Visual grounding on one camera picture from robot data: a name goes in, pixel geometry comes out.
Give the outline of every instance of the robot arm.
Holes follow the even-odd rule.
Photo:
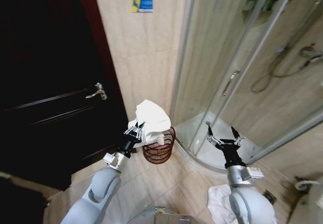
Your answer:
[[[143,124],[124,132],[125,144],[114,155],[106,154],[103,160],[108,164],[92,178],[82,198],[79,199],[62,220],[62,224],[101,223],[112,197],[121,185],[120,173],[130,158],[130,151],[141,142]]]
[[[254,181],[264,176],[260,169],[247,167],[239,157],[237,150],[241,146],[239,133],[233,128],[235,139],[217,139],[208,126],[207,140],[221,150],[226,159],[225,168],[231,188],[229,201],[239,224],[272,224],[275,212],[270,202],[254,187]]]

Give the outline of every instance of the shower enclosure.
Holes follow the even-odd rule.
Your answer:
[[[187,0],[172,122],[181,147],[223,172],[206,141],[244,137],[251,164],[323,120],[321,0]]]

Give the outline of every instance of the white cloth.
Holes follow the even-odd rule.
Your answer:
[[[207,208],[214,223],[238,224],[229,202],[229,195],[231,194],[229,185],[212,186],[207,193]]]
[[[135,144],[134,147],[140,147],[146,144],[157,142],[164,144],[163,131],[171,128],[171,120],[165,111],[157,104],[150,100],[144,100],[137,105],[136,119],[128,123],[128,127],[133,127],[138,122],[138,125],[143,125],[142,142]]]

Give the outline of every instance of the toilet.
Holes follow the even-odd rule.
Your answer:
[[[299,199],[289,224],[323,223],[323,177],[317,181],[321,185],[313,185],[309,193]]]

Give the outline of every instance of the white shower base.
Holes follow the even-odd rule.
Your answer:
[[[201,128],[198,129],[195,139],[193,140],[194,134],[203,119],[204,112],[198,114],[187,121],[182,122],[175,126],[176,136],[178,140],[187,148],[191,144],[189,150],[193,153],[199,160],[207,163],[211,166],[217,167],[219,169],[225,169],[224,164],[226,162],[222,151],[215,148],[209,142],[206,141],[207,135],[207,124],[206,122],[213,122],[215,115],[212,112],[208,112],[205,119],[202,122]],[[215,125],[212,127],[213,135],[217,138],[233,139],[233,134],[231,131],[231,126],[227,123],[218,119]],[[250,159],[256,152],[260,151],[260,147],[255,145],[245,136],[241,141],[241,147],[238,149],[239,156],[244,162]]]

